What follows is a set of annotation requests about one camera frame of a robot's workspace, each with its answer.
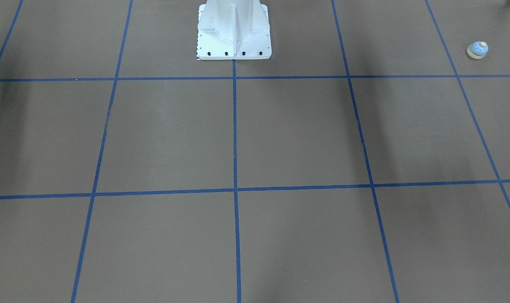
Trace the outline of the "blue call bell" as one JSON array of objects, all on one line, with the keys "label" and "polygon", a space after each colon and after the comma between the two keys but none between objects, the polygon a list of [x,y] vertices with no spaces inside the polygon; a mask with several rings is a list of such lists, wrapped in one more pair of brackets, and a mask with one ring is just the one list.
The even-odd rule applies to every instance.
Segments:
[{"label": "blue call bell", "polygon": [[489,52],[489,46],[484,41],[476,41],[468,46],[466,52],[469,57],[479,60]]}]

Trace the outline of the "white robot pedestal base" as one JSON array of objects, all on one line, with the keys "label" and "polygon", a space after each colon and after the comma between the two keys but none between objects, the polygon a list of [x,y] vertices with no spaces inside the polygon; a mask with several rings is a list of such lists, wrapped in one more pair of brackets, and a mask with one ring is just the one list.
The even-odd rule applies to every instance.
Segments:
[{"label": "white robot pedestal base", "polygon": [[272,57],[268,7],[258,0],[207,0],[198,9],[196,59]]}]

